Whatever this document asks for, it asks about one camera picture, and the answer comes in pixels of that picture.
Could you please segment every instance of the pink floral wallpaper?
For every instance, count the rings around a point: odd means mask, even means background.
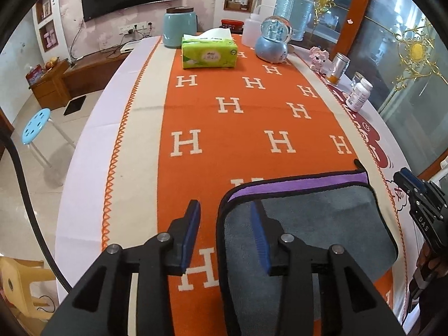
[[[59,0],[62,27],[66,36],[67,46],[70,46],[82,22],[81,0]],[[167,3],[151,3],[129,7],[87,21],[82,27],[72,54],[75,58],[109,48],[122,40],[120,26],[143,21],[152,22],[151,36],[162,33],[163,16],[168,7],[192,6],[198,16],[202,30],[213,28],[214,0],[178,0]]]

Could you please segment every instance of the orange table runner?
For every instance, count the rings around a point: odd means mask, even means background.
[[[169,280],[177,335],[226,334],[215,226],[229,189],[254,180],[352,170],[357,157],[364,165],[368,161],[370,177],[379,177],[361,135],[353,131],[348,137],[297,62],[269,64],[235,40],[240,51],[234,69],[184,70],[181,51],[159,44],[131,94],[111,161],[104,246],[109,240],[123,247],[141,244],[182,216],[190,199],[201,203],[190,268]],[[142,164],[138,172],[136,160]],[[373,181],[377,195],[378,186],[387,187]],[[144,188],[136,190],[136,182]],[[390,206],[385,188],[378,195],[380,202],[386,198],[383,208]],[[375,285],[392,306],[393,272]]]

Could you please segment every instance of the power outlet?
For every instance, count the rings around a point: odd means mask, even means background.
[[[133,23],[133,24],[129,24],[129,25],[124,25],[124,26],[120,26],[120,35],[122,34],[127,34],[129,30],[132,31],[141,31],[141,30],[146,30],[148,29],[148,23],[142,22],[142,23]]]

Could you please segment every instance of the white bottle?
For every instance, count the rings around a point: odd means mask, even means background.
[[[352,94],[346,100],[346,104],[349,109],[354,112],[358,112],[369,98],[372,88],[372,84],[365,78],[362,78],[361,82],[356,84]]]
[[[252,13],[250,18],[244,21],[243,36],[241,43],[250,48],[255,47],[257,39],[261,36],[261,22],[260,14]]]

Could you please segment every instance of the tissue box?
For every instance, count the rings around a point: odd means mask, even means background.
[[[238,46],[229,29],[211,29],[196,37],[184,35],[182,39],[183,68],[234,68],[237,53]]]

